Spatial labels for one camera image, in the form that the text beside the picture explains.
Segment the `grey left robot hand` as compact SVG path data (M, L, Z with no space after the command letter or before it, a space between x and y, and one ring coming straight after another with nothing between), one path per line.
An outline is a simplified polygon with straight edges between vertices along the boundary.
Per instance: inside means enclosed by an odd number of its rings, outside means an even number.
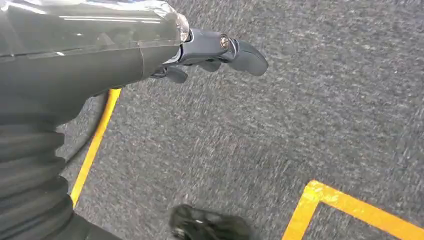
M3 0L0 125L55 128L109 89L183 83L178 66L215 72L222 63L254 76L268 68L251 44L192 28L162 0Z

